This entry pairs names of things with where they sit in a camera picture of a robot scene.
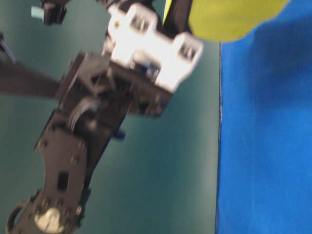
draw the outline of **teal surface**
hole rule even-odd
[[[100,53],[109,21],[100,4],[73,0],[64,24],[52,27],[31,18],[32,5],[39,0],[0,0],[0,30],[20,62],[60,80],[79,50]],[[162,12],[164,2],[155,6]],[[34,145],[56,106],[0,96],[0,233],[15,204],[43,186]],[[206,42],[162,118],[126,118],[126,139],[105,151],[77,233],[214,233],[218,115],[219,45]]]

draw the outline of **screw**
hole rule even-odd
[[[65,210],[64,210],[64,215],[65,215],[66,217],[69,217],[69,215],[70,215],[70,210],[69,210],[69,209],[65,209]]]
[[[76,215],[80,215],[81,211],[82,211],[82,207],[78,206],[77,209],[76,209]]]
[[[155,102],[156,102],[156,103],[157,103],[157,102],[160,102],[160,95],[159,95],[159,94],[156,95],[156,97],[155,97]]]
[[[108,129],[108,128],[105,128],[105,129],[102,130],[102,132],[103,132],[104,134],[106,134],[106,135],[109,135],[109,134],[111,133],[111,130]]]
[[[40,148],[44,149],[45,147],[47,147],[48,142],[46,140],[40,140],[38,145],[39,145]]]
[[[84,143],[84,141],[80,141],[79,143],[78,143],[78,147],[80,148],[80,149],[84,149],[85,147],[86,147],[86,144]]]
[[[156,113],[157,113],[157,114],[161,114],[161,113],[162,113],[162,109],[161,109],[160,107],[157,107],[157,108],[156,108]]]
[[[136,63],[132,61],[132,62],[130,63],[130,68],[131,68],[131,69],[134,69],[135,67],[136,67]]]
[[[55,130],[55,127],[54,127],[53,125],[51,125],[51,126],[48,128],[48,131],[49,131],[49,132],[54,132],[54,130]]]
[[[58,207],[61,207],[63,205],[63,201],[62,201],[62,199],[59,199],[58,201],[57,201],[57,206]]]
[[[45,199],[42,201],[42,205],[43,205],[44,207],[48,207],[49,204],[50,204],[49,199],[46,199],[46,198],[45,198]]]
[[[77,164],[79,161],[79,156],[78,155],[73,155],[72,158],[70,159],[70,162],[73,164]]]
[[[71,224],[70,219],[66,220],[65,228],[69,229],[70,228],[70,224]]]
[[[37,206],[35,209],[35,214],[39,214],[41,212],[41,207]]]
[[[61,110],[64,110],[64,109],[67,108],[67,106],[66,106],[64,103],[61,103],[61,104],[59,105],[59,108],[60,108]]]

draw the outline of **blue fabric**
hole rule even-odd
[[[221,46],[216,232],[312,234],[312,0]]]

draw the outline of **blue surface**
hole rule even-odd
[[[312,234],[312,1],[222,44],[219,234]]]

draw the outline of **yellow ball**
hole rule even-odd
[[[165,16],[172,0],[166,0]],[[193,0],[189,23],[194,35],[214,41],[244,37],[275,17],[289,0]]]

